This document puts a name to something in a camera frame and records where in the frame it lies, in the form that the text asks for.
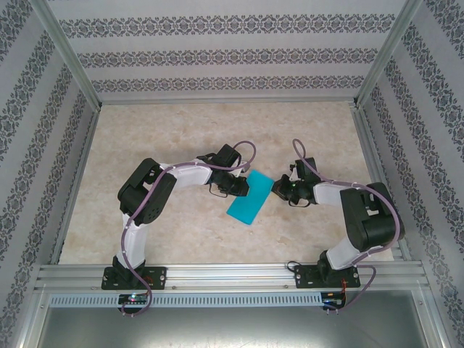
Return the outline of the aluminium mounting rail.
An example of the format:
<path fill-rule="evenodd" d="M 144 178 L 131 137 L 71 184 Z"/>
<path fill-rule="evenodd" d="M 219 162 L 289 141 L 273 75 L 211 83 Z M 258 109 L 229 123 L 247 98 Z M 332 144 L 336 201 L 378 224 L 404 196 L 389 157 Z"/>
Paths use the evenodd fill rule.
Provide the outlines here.
<path fill-rule="evenodd" d="M 296 278 L 283 263 L 166 265 L 165 291 L 179 292 L 295 292 Z M 419 261 L 374 262 L 376 277 L 369 289 L 429 289 L 430 283 Z M 42 265 L 34 291 L 48 293 L 97 292 L 105 265 Z"/>

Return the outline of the aluminium frame crossbar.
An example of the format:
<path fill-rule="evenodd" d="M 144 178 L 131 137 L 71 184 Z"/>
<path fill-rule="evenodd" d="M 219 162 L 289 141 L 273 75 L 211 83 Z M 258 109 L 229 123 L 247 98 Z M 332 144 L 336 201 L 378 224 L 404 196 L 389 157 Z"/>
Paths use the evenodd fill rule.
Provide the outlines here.
<path fill-rule="evenodd" d="M 142 105 L 142 104 L 248 104 L 248 103 L 308 103 L 308 102 L 346 102 L 356 105 L 355 97 L 228 97 L 228 98 L 171 98 L 171 99 L 121 99 L 103 101 L 102 106 Z"/>

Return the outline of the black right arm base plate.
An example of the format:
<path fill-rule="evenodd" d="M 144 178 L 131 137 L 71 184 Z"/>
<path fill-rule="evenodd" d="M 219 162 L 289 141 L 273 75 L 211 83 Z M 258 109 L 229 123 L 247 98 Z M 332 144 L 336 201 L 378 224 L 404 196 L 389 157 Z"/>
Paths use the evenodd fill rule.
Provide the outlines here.
<path fill-rule="evenodd" d="M 360 288 L 357 268 L 343 270 L 323 270 L 317 265 L 296 265 L 293 269 L 298 289 L 332 289 L 346 286 L 348 289 Z"/>

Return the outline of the aluminium side rail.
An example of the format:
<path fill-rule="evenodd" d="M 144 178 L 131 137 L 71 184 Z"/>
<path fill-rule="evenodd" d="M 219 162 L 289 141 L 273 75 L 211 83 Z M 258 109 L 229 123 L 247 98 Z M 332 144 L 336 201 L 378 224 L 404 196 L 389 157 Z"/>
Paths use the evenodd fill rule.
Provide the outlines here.
<path fill-rule="evenodd" d="M 70 190 L 68 192 L 67 198 L 65 200 L 65 205 L 62 211 L 61 218 L 59 219 L 59 225 L 57 229 L 56 237 L 54 238 L 54 243 L 51 247 L 51 253 L 49 259 L 46 262 L 49 265 L 56 265 L 59 263 L 59 259 L 62 253 L 62 247 L 64 246 L 67 231 L 72 219 L 73 210 L 75 207 L 76 200 L 78 198 L 78 192 L 80 184 L 83 179 L 83 174 L 85 171 L 86 163 L 88 156 L 91 150 L 92 141 L 94 139 L 94 134 L 96 132 L 97 123 L 99 120 L 99 115 L 102 109 L 102 105 L 93 112 L 91 120 L 89 121 L 88 127 L 86 129 L 86 137 L 82 143 L 82 147 L 79 153 L 78 160 L 76 162 L 75 172 L 73 173 L 72 182 L 70 184 Z"/>
<path fill-rule="evenodd" d="M 390 193 L 391 198 L 394 200 L 394 194 L 387 180 L 381 158 L 378 155 L 376 143 L 370 131 L 368 121 L 365 118 L 365 113 L 362 109 L 359 109 L 354 102 L 349 103 L 350 112 L 355 124 L 357 136 L 360 141 L 362 153 L 365 159 L 366 167 L 372 182 L 381 181 L 387 187 L 388 192 Z M 396 241 L 390 248 L 391 253 L 393 254 L 394 260 L 401 261 L 413 261 L 413 257 L 410 254 L 410 250 L 407 245 L 405 238 Z"/>

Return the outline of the grey metal sheet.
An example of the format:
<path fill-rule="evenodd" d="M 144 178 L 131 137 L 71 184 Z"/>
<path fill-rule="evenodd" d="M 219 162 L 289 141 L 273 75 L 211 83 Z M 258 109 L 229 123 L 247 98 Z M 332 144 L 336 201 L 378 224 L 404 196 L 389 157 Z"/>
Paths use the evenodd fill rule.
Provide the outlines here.
<path fill-rule="evenodd" d="M 109 308 L 49 308 L 24 348 L 449 348 L 406 304 L 376 319 L 356 309 L 162 308 L 125 318 Z"/>

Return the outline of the aluminium frame post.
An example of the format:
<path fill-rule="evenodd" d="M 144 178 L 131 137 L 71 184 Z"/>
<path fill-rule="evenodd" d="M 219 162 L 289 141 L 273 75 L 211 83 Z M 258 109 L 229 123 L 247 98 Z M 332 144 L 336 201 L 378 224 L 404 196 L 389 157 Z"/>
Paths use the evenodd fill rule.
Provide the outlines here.
<path fill-rule="evenodd" d="M 405 0 L 402 9 L 386 37 L 386 40 L 378 51 L 368 74 L 365 76 L 365 80 L 363 81 L 360 90 L 354 98 L 352 103 L 354 108 L 359 108 L 366 103 L 371 91 L 374 89 L 375 84 L 380 78 L 381 73 L 384 71 L 385 66 L 401 41 L 401 37 L 404 35 L 408 25 L 422 4 L 422 1 L 423 0 Z"/>
<path fill-rule="evenodd" d="M 37 14 L 39 20 L 44 26 L 46 32 L 54 42 L 59 54 L 68 66 L 72 76 L 76 80 L 80 90 L 83 92 L 86 100 L 90 103 L 93 110 L 100 111 L 102 102 L 100 101 L 91 80 L 88 78 L 78 55 L 75 53 L 70 44 L 59 20 L 55 17 L 47 0 L 28 0 Z"/>

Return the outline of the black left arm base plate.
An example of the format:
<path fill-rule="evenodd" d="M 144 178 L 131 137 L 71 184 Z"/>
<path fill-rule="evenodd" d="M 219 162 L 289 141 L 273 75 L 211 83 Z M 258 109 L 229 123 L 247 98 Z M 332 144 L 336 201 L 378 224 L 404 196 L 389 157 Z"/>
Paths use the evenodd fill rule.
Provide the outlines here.
<path fill-rule="evenodd" d="M 144 267 L 137 268 L 138 276 L 148 284 L 151 290 L 164 290 L 167 278 L 167 268 Z M 147 290 L 144 283 L 134 276 L 127 268 L 118 270 L 114 267 L 104 269 L 101 288 L 103 290 Z"/>

